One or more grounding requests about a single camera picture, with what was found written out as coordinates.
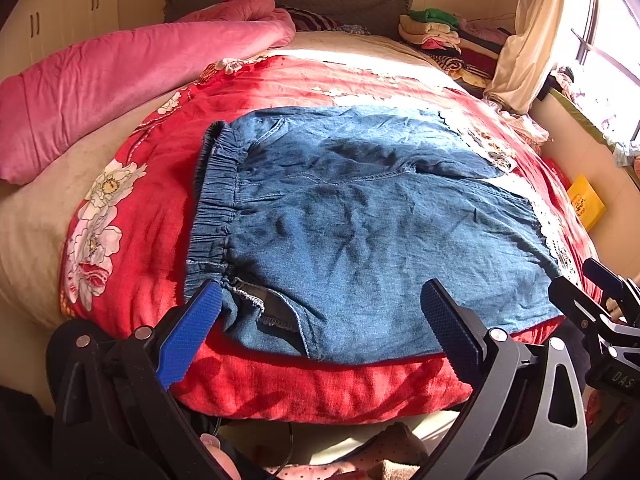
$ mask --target yellow box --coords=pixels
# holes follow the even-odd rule
[[[580,222],[589,231],[607,208],[583,174],[575,179],[567,193]]]

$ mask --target beige bedsheet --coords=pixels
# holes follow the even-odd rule
[[[338,62],[457,88],[427,57],[377,36],[299,33],[289,46],[267,54]],[[47,403],[44,348],[50,331],[64,321],[58,267],[71,215],[127,136],[172,94],[79,140],[30,184],[17,188],[0,181],[0,384]]]

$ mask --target pink fabric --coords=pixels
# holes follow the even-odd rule
[[[183,16],[177,22],[250,22],[267,18],[276,7],[274,0],[231,0],[196,10]]]
[[[476,38],[480,38],[481,40],[491,41],[492,43],[497,43],[498,45],[504,45],[509,37],[508,34],[505,34],[503,31],[498,30],[497,28],[489,27],[487,25],[483,25],[478,22],[468,22],[464,18],[460,18],[460,23],[458,27],[469,34],[472,34]]]
[[[434,40],[433,38],[429,38],[427,41],[425,41],[422,44],[422,48],[424,50],[433,50],[435,48],[446,49],[447,47],[443,43],[439,42],[438,40]]]
[[[336,462],[324,465],[286,465],[279,473],[278,478],[282,480],[326,480],[331,476],[335,477],[358,469],[370,470],[383,460],[417,465],[426,457],[427,450],[422,441],[411,432],[404,422],[395,422]],[[267,473],[274,474],[278,468],[266,467],[264,469]]]
[[[26,184],[76,140],[196,79],[209,63],[288,44],[293,22],[270,1],[234,0],[216,11],[229,20],[260,21],[220,18],[120,30],[59,50],[5,79],[0,178]]]

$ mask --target red floral bedspread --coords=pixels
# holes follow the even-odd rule
[[[595,251],[566,193],[485,104],[463,91],[428,88],[414,79],[274,56],[210,66],[129,137],[70,224],[61,268],[62,310],[94,320],[117,337],[142,324],[155,325],[170,307],[184,301],[195,212],[192,179],[205,129],[215,120],[231,121],[259,108],[326,106],[355,95],[418,98],[464,117],[485,138],[508,144],[518,164],[514,172],[525,177],[558,217],[582,286],[596,296],[593,284],[579,271]],[[559,319],[517,339],[540,343]],[[190,408],[210,415],[357,424],[434,412],[466,399],[470,387],[456,379],[442,355],[357,367],[332,365],[248,350],[226,338],[216,324],[172,392]]]

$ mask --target screw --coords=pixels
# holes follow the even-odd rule
[[[151,327],[150,326],[139,326],[134,332],[136,339],[140,341],[144,341],[145,339],[149,339],[151,337]]]
[[[78,339],[76,339],[76,346],[78,348],[84,348],[89,344],[91,338],[87,335],[81,335]]]
[[[491,336],[491,339],[493,339],[494,341],[507,341],[507,333],[501,329],[501,328],[492,328],[489,331],[489,335]]]
[[[562,341],[562,339],[560,339],[560,338],[552,337],[549,340],[549,344],[551,345],[551,348],[554,348],[555,350],[563,350],[564,349],[564,341]]]

